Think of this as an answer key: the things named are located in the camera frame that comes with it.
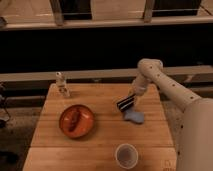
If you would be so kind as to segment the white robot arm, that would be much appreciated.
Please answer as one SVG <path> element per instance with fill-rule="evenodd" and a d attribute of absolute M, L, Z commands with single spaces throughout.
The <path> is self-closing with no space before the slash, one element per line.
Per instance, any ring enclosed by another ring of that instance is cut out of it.
<path fill-rule="evenodd" d="M 183 112 L 176 171 L 213 171 L 213 98 L 203 98 L 163 72 L 158 59 L 141 59 L 133 92 L 142 96 L 150 82 Z"/>

